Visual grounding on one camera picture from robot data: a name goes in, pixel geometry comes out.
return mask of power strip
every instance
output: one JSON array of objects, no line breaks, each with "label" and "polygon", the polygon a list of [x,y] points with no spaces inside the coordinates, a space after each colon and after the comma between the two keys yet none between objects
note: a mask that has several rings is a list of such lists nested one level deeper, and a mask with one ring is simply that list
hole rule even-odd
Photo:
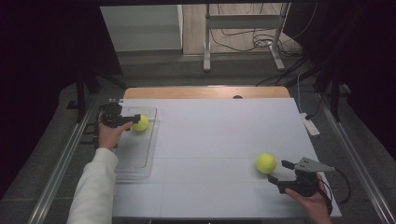
[{"label": "power strip", "polygon": [[310,119],[306,119],[306,113],[301,113],[301,120],[303,121],[303,124],[305,125],[306,130],[308,131],[310,136],[317,136],[320,135],[319,130],[315,126],[315,124],[312,122]]}]

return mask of transparent container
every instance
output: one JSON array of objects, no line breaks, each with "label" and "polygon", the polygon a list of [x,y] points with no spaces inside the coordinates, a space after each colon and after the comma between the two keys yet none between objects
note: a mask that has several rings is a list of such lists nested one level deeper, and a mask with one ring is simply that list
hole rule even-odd
[{"label": "transparent container", "polygon": [[115,173],[117,181],[127,181],[144,178],[150,175],[152,160],[154,156],[155,143],[159,121],[156,120],[157,108],[149,106],[127,106],[122,109],[123,117],[136,114],[148,117],[148,127],[144,131],[123,132],[117,145],[115,153],[119,163]]}]

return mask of white sleeve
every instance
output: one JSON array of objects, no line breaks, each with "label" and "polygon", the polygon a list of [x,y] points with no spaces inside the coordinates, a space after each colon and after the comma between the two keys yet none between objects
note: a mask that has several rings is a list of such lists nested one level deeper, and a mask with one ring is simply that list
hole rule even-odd
[{"label": "white sleeve", "polygon": [[78,181],[67,223],[109,224],[112,218],[113,190],[119,162],[117,156],[106,148],[96,149]]}]

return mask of white wall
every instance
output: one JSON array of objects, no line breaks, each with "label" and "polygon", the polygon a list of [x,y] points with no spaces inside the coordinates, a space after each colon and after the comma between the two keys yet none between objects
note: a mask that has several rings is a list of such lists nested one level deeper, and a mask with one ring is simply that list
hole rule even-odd
[{"label": "white wall", "polygon": [[177,6],[101,7],[101,10],[116,51],[181,49]]}]

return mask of yellow-green tennis ball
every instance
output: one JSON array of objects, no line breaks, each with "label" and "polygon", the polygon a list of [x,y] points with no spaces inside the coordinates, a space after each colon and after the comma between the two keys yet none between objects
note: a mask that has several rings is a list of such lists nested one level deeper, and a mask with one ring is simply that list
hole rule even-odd
[{"label": "yellow-green tennis ball", "polygon": [[262,153],[256,159],[256,168],[263,174],[271,174],[276,168],[275,157],[270,153]]},{"label": "yellow-green tennis ball", "polygon": [[146,115],[140,115],[140,120],[136,124],[134,124],[132,127],[134,130],[142,132],[147,129],[149,126],[149,119],[146,117]]}]

